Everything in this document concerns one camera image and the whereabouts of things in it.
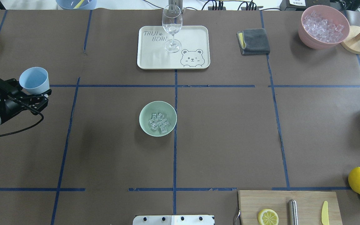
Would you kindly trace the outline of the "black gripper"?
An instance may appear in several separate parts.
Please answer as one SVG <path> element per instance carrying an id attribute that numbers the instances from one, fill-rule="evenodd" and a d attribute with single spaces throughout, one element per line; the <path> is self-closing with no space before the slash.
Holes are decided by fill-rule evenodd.
<path id="1" fill-rule="evenodd" d="M 52 94 L 52 90 L 46 91 L 23 89 L 16 79 L 7 80 L 12 87 L 19 92 L 16 95 L 0 92 L 0 118 L 1 123 L 5 123 L 12 119 L 22 111 L 28 110 L 33 115 L 41 114 L 41 111 L 48 105 L 48 96 Z"/>

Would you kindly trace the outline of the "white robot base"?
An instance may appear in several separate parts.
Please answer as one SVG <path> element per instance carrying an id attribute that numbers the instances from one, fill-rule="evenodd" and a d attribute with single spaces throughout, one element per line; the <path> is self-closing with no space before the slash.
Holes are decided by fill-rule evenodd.
<path id="1" fill-rule="evenodd" d="M 139 215 L 133 225 L 214 225 L 214 215 Z"/>

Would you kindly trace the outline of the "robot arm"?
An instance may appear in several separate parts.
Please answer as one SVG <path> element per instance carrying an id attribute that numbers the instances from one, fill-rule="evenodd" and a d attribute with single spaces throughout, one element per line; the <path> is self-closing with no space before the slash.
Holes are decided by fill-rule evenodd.
<path id="1" fill-rule="evenodd" d="M 52 90 L 47 89 L 39 94 L 26 94 L 23 87 L 16 79 L 2 80 L 0 78 L 0 125 L 14 118 L 22 111 L 30 111 L 33 115 L 40 115 L 41 119 L 35 124 L 24 129 L 0 134 L 0 137 L 16 134 L 30 128 L 33 128 L 44 120 L 41 111 L 48 105 L 48 96 Z"/>

